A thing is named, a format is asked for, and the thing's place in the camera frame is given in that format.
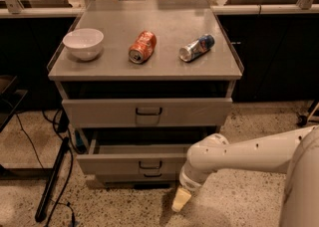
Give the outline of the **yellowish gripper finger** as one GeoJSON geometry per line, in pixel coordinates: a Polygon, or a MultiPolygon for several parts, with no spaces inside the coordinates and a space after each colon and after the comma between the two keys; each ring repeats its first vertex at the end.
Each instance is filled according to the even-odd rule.
{"type": "Polygon", "coordinates": [[[171,209],[174,212],[179,212],[190,198],[191,198],[191,193],[187,189],[180,186],[176,190],[176,194],[173,199],[171,209]]]}

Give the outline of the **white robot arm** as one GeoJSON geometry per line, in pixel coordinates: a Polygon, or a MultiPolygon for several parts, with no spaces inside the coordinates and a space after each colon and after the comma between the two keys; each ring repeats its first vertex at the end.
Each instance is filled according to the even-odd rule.
{"type": "Polygon", "coordinates": [[[180,211],[220,169],[284,173],[279,227],[319,227],[319,126],[230,143],[219,133],[187,151],[171,209],[180,211]]]}

